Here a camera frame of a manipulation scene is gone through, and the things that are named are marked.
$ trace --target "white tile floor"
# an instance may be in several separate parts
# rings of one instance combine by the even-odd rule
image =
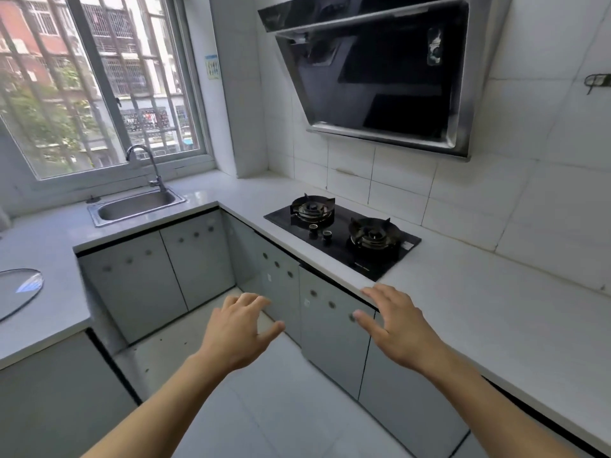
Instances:
[[[233,289],[227,294],[239,294]],[[116,357],[143,398],[157,391],[199,347],[224,296]],[[269,327],[266,315],[259,330]],[[249,367],[232,373],[206,401],[176,458],[411,458],[358,403],[281,335]]]

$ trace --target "white countertop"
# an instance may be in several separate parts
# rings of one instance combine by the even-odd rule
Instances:
[[[40,295],[0,323],[0,369],[89,326],[75,252],[216,205],[346,288],[372,285],[263,218],[304,192],[332,197],[328,192],[271,173],[238,180],[219,171],[168,186],[187,202],[103,228],[94,228],[79,203],[22,217],[0,234],[0,270],[34,268],[45,278]],[[342,198],[337,204],[389,216]],[[409,293],[446,343],[490,380],[611,455],[611,299],[412,223],[393,222],[423,241],[380,282]]]

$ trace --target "range hood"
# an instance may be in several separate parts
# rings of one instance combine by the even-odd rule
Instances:
[[[259,11],[309,131],[469,158],[511,0],[291,0]]]

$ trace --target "window pane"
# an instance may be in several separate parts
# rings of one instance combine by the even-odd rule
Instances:
[[[38,178],[125,163],[65,0],[0,0],[0,115]]]
[[[132,144],[159,155],[199,149],[161,0],[81,3]]]

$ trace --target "faucet spout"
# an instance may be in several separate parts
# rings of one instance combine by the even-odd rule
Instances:
[[[163,182],[163,180],[161,179],[161,175],[159,175],[159,170],[157,169],[157,163],[155,162],[155,156],[153,156],[153,153],[151,152],[151,150],[144,145],[132,145],[130,146],[130,148],[127,150],[127,153],[125,154],[125,158],[127,161],[130,160],[130,156],[132,155],[132,153],[134,152],[135,149],[141,149],[142,151],[144,151],[145,153],[147,153],[151,159],[151,163],[153,164],[153,168],[155,169],[155,175],[156,175],[156,179],[149,181],[149,185],[151,186],[158,186],[159,187],[159,191],[166,192],[167,188],[165,187],[165,184]]]

